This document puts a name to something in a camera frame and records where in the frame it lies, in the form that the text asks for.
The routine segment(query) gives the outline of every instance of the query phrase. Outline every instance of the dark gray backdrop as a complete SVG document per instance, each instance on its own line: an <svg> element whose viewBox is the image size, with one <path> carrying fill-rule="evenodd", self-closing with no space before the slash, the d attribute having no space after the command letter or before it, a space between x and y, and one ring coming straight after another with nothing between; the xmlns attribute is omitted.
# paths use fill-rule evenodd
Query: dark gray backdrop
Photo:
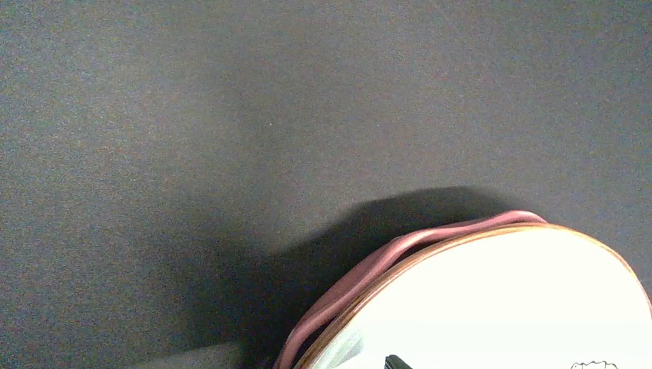
<svg viewBox="0 0 652 369"><path fill-rule="evenodd" d="M148 3L0 5L0 366L274 353L370 250L514 207L652 290L645 2Z"/></svg>

